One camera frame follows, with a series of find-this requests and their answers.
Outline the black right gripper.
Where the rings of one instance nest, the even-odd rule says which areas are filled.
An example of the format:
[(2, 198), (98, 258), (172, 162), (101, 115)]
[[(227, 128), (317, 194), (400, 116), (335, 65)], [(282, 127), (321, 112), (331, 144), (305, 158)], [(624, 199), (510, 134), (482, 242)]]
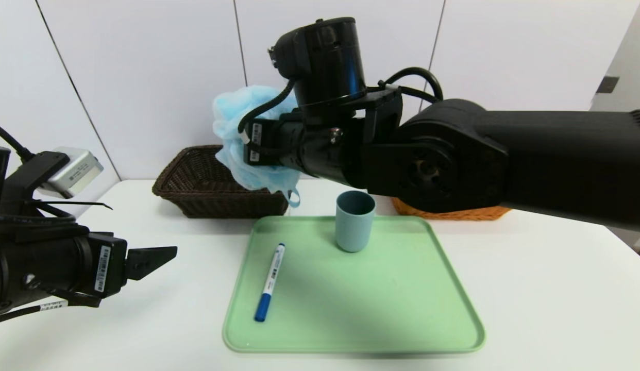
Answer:
[(251, 166), (289, 166), (301, 146), (301, 122), (254, 119), (244, 160)]

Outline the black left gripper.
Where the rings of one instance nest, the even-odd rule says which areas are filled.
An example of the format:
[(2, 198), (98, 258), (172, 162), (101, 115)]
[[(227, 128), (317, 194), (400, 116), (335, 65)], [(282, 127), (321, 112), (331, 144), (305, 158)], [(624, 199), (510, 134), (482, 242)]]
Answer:
[(177, 256), (178, 246), (130, 249), (112, 232), (28, 244), (17, 254), (14, 305), (48, 297), (98, 308), (126, 280), (141, 280)]

